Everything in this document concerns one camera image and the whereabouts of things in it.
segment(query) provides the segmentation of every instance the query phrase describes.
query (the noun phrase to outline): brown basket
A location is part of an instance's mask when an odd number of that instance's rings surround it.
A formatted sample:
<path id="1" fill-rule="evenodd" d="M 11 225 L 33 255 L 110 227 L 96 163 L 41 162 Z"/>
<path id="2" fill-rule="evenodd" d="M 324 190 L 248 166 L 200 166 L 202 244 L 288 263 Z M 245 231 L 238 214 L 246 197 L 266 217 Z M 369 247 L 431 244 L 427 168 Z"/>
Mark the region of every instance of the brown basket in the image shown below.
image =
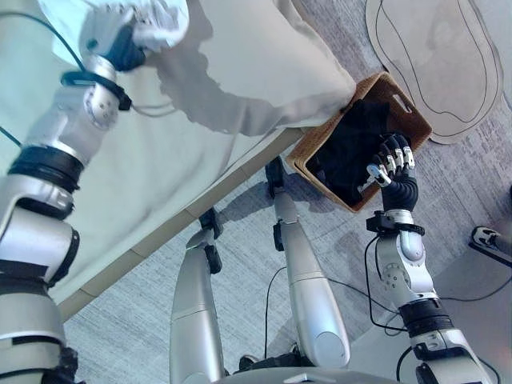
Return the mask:
<path id="1" fill-rule="evenodd" d="M 323 146 L 334 128 L 338 125 L 345 112 L 348 111 L 356 100 L 360 98 L 370 102 L 388 102 L 390 115 L 387 126 L 389 130 L 402 132 L 411 140 L 411 149 L 416 151 L 425 140 L 428 139 L 432 128 L 424 117 L 414 107 L 413 103 L 403 93 L 402 89 L 387 72 L 374 74 L 361 81 L 356 88 L 354 97 L 349 105 L 338 112 L 323 126 L 308 131 L 294 150 L 286 157 L 286 162 L 301 176 L 317 187 L 325 196 L 344 206 L 352 212 L 358 212 L 378 192 L 378 186 L 374 183 L 362 192 L 362 200 L 353 206 L 349 206 L 334 192 L 318 180 L 306 167 L 311 157 Z"/>

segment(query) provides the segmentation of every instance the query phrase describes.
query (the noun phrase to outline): robot finger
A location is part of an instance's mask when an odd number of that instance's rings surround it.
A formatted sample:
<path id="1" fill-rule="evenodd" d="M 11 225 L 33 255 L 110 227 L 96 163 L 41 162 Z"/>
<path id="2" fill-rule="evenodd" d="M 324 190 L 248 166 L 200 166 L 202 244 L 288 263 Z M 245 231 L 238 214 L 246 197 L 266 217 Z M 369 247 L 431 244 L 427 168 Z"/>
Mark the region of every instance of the robot finger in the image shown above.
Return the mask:
<path id="1" fill-rule="evenodd" d="M 396 136 L 397 142 L 402 148 L 403 156 L 404 156 L 404 167 L 406 169 L 413 170 L 414 169 L 414 157 L 413 157 L 413 151 L 409 147 L 409 143 L 402 135 L 398 134 Z"/>
<path id="2" fill-rule="evenodd" d="M 382 158 L 386 160 L 386 170 L 389 176 L 392 176 L 397 169 L 397 165 L 394 162 L 393 155 L 388 146 L 384 143 L 380 145 L 380 153 L 382 154 Z"/>
<path id="3" fill-rule="evenodd" d="M 387 173 L 376 164 L 369 164 L 366 167 L 366 170 L 368 171 L 370 176 L 377 182 L 377 184 L 380 185 L 380 187 L 384 188 L 392 183 Z"/>
<path id="4" fill-rule="evenodd" d="M 400 145 L 398 144 L 396 138 L 394 138 L 394 137 L 395 137 L 395 135 L 389 137 L 385 141 L 385 144 L 387 145 L 387 147 L 393 153 L 393 155 L 394 155 L 394 162 L 395 162 L 395 164 L 397 166 L 397 172 L 399 172 L 403 168 L 403 152 L 402 152 L 402 149 L 400 148 Z"/>
<path id="5" fill-rule="evenodd" d="M 387 173 L 386 166 L 382 163 L 382 159 L 377 154 L 374 154 L 374 156 L 371 158 L 371 161 L 373 164 L 375 164 L 381 170 Z"/>

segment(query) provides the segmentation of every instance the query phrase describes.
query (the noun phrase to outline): robotic arm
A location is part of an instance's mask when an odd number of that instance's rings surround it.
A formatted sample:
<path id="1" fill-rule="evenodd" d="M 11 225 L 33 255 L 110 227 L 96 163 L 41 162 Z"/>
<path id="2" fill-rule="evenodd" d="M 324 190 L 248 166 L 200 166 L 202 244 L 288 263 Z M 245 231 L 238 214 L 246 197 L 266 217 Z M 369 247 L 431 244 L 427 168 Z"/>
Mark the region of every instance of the robotic arm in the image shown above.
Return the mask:
<path id="1" fill-rule="evenodd" d="M 384 289 L 400 311 L 416 358 L 420 384 L 463 384 L 492 381 L 462 332 L 455 328 L 436 294 L 426 269 L 425 231 L 414 224 L 412 211 L 418 185 L 412 150 L 401 135 L 381 145 L 367 167 L 382 189 L 384 211 L 366 221 L 379 236 L 378 263 Z"/>
<path id="2" fill-rule="evenodd" d="M 131 100 L 116 84 L 116 71 L 145 61 L 142 43 L 148 42 L 150 31 L 135 28 L 138 16 L 136 9 L 122 6 L 88 14 L 80 37 L 86 71 L 62 76 L 52 106 L 0 179 L 2 384 L 74 382 L 77 354 L 66 347 L 48 288 L 66 276 L 78 251 L 78 232 L 63 220 L 73 210 L 80 173 L 118 110 L 130 108 Z M 182 26 L 182 36 L 187 26 Z"/>

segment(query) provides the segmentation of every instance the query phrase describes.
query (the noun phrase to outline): gray carpet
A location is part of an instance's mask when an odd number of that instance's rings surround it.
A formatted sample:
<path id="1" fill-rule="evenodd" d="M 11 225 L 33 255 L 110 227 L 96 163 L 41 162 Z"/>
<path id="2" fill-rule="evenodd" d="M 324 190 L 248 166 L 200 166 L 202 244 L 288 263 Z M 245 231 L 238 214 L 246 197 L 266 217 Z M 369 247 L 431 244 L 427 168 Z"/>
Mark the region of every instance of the gray carpet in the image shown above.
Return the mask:
<path id="1" fill-rule="evenodd" d="M 364 1 L 303 3 L 310 22 L 356 80 L 382 68 L 366 36 Z M 415 217 L 427 229 L 427 265 L 433 275 L 467 252 L 475 225 L 512 217 L 511 127 L 512 113 L 501 98 L 489 118 L 462 142 L 428 142 L 418 152 L 421 197 Z M 380 207 L 380 198 L 352 214 L 296 174 L 287 176 L 286 187 L 326 273 L 363 288 L 362 253 L 371 239 L 365 219 Z M 260 170 L 216 205 L 225 227 L 218 241 L 224 268 L 212 282 L 229 371 L 236 369 L 242 354 L 263 353 L 266 288 L 284 265 L 283 254 L 274 249 L 270 204 Z M 198 228 L 198 223 L 186 228 L 66 323 L 69 344 L 80 353 L 81 379 L 109 384 L 169 381 L 172 294 L 186 241 Z M 375 298 L 389 304 L 378 284 L 372 286 Z M 370 328 L 366 299 L 340 286 L 334 292 L 354 340 Z M 286 274 L 281 273 L 270 294 L 270 355 L 287 352 L 293 340 Z"/>

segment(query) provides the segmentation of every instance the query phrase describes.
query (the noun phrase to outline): black cable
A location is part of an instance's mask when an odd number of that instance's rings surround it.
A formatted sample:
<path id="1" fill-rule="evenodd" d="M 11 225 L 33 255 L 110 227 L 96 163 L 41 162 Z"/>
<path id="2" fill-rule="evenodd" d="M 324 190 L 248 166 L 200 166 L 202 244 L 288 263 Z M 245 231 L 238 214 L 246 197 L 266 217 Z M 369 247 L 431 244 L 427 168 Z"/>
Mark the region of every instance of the black cable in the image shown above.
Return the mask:
<path id="1" fill-rule="evenodd" d="M 86 68 L 82 64 L 82 61 L 80 61 L 80 58 L 76 55 L 75 52 L 73 52 L 73 49 L 70 47 L 70 45 L 67 43 L 66 40 L 61 36 L 59 32 L 55 28 L 53 28 L 49 23 L 44 22 L 40 18 L 36 18 L 35 16 L 32 16 L 31 14 L 25 14 L 23 12 L 15 12 L 15 11 L 6 11 L 6 12 L 0 12 L 0 18 L 7 18 L 11 16 L 18 16 L 21 18 L 28 18 L 38 24 L 41 24 L 45 28 L 47 28 L 50 32 L 52 32 L 57 38 L 60 40 L 62 44 L 64 44 L 64 47 L 68 50 L 68 52 L 73 56 L 73 59 L 76 61 L 78 68 L 80 68 L 81 71 L 86 71 Z"/>
<path id="2" fill-rule="evenodd" d="M 374 320 L 374 313 L 373 313 L 373 309 L 372 309 L 372 299 L 371 299 L 371 292 L 370 292 L 370 279 L 368 277 L 368 249 L 370 248 L 372 242 L 374 242 L 375 240 L 378 239 L 378 235 L 375 236 L 374 238 L 372 238 L 370 240 L 370 242 L 366 245 L 366 248 L 365 248 L 365 276 L 366 276 L 366 290 L 368 291 L 368 306 L 370 308 L 370 320 L 372 322 L 372 324 L 374 324 L 375 326 L 378 326 L 379 328 L 384 328 L 385 330 L 400 330 L 400 331 L 403 331 L 403 330 L 406 330 L 404 328 L 396 328 L 394 326 L 384 326 L 383 324 L 379 324 L 378 322 L 376 322 Z"/>
<path id="3" fill-rule="evenodd" d="M 377 243 L 375 243 L 375 268 L 377 268 L 378 279 L 382 281 L 381 269 L 378 267 Z"/>
<path id="4" fill-rule="evenodd" d="M 402 355 L 400 355 L 400 358 L 398 359 L 398 362 L 397 362 L 397 382 L 400 381 L 400 368 L 402 367 L 402 362 L 403 362 L 403 359 L 406 358 L 406 356 L 412 351 L 412 347 L 409 347 L 407 348 L 406 350 L 403 351 Z"/>
<path id="5" fill-rule="evenodd" d="M 330 282 L 334 282 L 336 284 L 340 284 L 342 286 L 346 286 L 347 288 L 355 290 L 356 292 L 362 294 L 363 296 L 368 297 L 368 295 L 365 294 L 364 291 L 360 290 L 359 288 L 356 288 L 355 286 L 347 284 L 346 282 L 340 282 L 338 280 L 334 280 L 333 278 L 327 278 L 327 280 L 329 280 Z M 391 312 L 392 314 L 395 314 L 395 316 L 399 314 L 396 310 L 390 310 L 389 308 L 387 308 L 386 306 L 384 306 L 383 304 L 381 304 L 377 300 L 371 299 L 371 301 L 374 302 L 376 305 L 380 306 L 381 308 L 383 308 L 384 310 L 387 310 L 388 312 Z"/>
<path id="6" fill-rule="evenodd" d="M 282 266 L 281 268 L 279 268 L 278 270 L 276 270 L 274 276 L 272 277 L 272 279 L 270 280 L 270 283 L 269 283 L 269 287 L 267 288 L 266 290 L 266 304 L 265 304 L 265 353 L 263 354 L 263 358 L 266 358 L 266 340 L 267 340 L 267 335 L 268 335 L 268 319 L 269 319 L 269 295 L 270 295 L 270 288 L 272 287 L 272 283 L 274 282 L 274 279 L 276 278 L 276 276 L 279 274 L 279 272 L 281 272 L 282 270 L 284 270 L 286 267 L 285 266 Z"/>
<path id="7" fill-rule="evenodd" d="M 267 349 L 267 335 L 268 335 L 268 311 L 269 311 L 269 296 L 270 296 L 270 288 L 272 287 L 272 283 L 274 282 L 274 279 L 277 277 L 277 275 L 279 274 L 279 272 L 281 272 L 282 270 L 285 270 L 286 267 L 285 266 L 282 266 L 281 268 L 279 268 L 278 270 L 276 270 L 274 276 L 272 277 L 272 279 L 270 280 L 270 283 L 269 283 L 269 286 L 268 286 L 268 289 L 266 290 L 266 304 L 265 304 L 265 352 L 264 352 L 264 357 L 266 358 L 266 349 Z M 347 288 L 350 288 L 352 290 L 355 290 L 356 292 L 362 294 L 363 296 L 366 296 L 368 297 L 367 294 L 364 293 L 364 291 L 360 290 L 359 288 L 356 288 L 355 286 L 352 286 L 350 284 L 347 284 L 346 282 L 340 282 L 339 280 L 336 280 L 334 278 L 327 278 L 327 280 L 329 280 L 330 282 L 333 282 L 335 284 L 339 284 L 341 286 L 345 286 Z M 398 316 L 399 313 L 394 311 L 394 310 L 390 310 L 389 308 L 387 308 L 386 306 L 384 306 L 383 304 L 381 304 L 380 302 L 378 302 L 377 300 L 374 300 L 374 299 L 371 299 L 372 302 L 374 302 L 376 305 L 380 306 L 381 308 L 383 308 L 384 310 L 387 310 L 388 312 L 391 312 L 392 314 L 394 314 L 395 316 Z"/>
<path id="8" fill-rule="evenodd" d="M 21 147 L 22 144 L 20 143 L 19 140 L 16 139 L 15 136 L 13 136 L 8 130 L 5 130 L 4 128 L 2 128 L 0 126 L 0 132 L 2 132 L 9 140 L 11 140 L 14 144 L 16 144 L 17 146 Z"/>
<path id="9" fill-rule="evenodd" d="M 478 302 L 480 300 L 484 300 L 486 298 L 489 298 L 491 297 L 493 294 L 496 294 L 497 292 L 499 292 L 500 290 L 502 290 L 503 288 L 505 288 L 505 286 L 510 282 L 512 281 L 512 278 L 508 278 L 503 284 L 501 284 L 498 288 L 496 288 L 495 290 L 493 290 L 492 292 L 489 292 L 488 294 L 484 294 L 483 296 L 479 297 L 479 298 L 452 298 L 452 297 L 445 297 L 445 298 L 440 298 L 441 300 L 453 300 L 455 302 Z"/>
<path id="10" fill-rule="evenodd" d="M 493 371 L 493 373 L 496 375 L 496 384 L 502 384 L 502 377 L 499 375 L 498 371 L 480 356 L 478 356 L 478 360 L 480 360 L 480 362 L 482 362 L 485 366 L 487 366 L 490 370 Z"/>
<path id="11" fill-rule="evenodd" d="M 390 326 L 390 323 L 391 323 L 391 322 L 392 322 L 392 321 L 393 321 L 393 320 L 394 320 L 398 315 L 399 315 L 398 313 L 394 314 L 394 315 L 393 315 L 393 316 L 391 316 L 391 318 L 386 322 L 386 328 L 384 329 L 384 333 L 386 334 L 386 336 L 390 336 L 391 338 L 394 338 L 395 336 L 398 336 L 398 335 L 400 335 L 400 333 L 401 333 L 401 332 L 403 332 L 403 331 L 401 331 L 401 330 L 397 330 L 394 334 L 391 334 L 391 333 L 389 332 L 389 330 L 387 329 L 387 327 L 389 327 L 389 326 Z"/>

